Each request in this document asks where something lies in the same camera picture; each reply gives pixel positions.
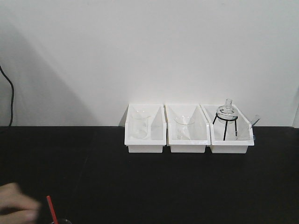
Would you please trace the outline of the blurred human hand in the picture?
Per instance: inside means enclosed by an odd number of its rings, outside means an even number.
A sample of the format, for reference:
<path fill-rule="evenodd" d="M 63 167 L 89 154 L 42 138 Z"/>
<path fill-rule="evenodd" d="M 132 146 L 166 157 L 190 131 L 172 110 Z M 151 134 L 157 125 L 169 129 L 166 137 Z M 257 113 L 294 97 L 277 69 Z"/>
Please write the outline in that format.
<path fill-rule="evenodd" d="M 22 193 L 17 183 L 0 187 L 0 222 L 2 224 L 35 224 L 40 203 Z"/>

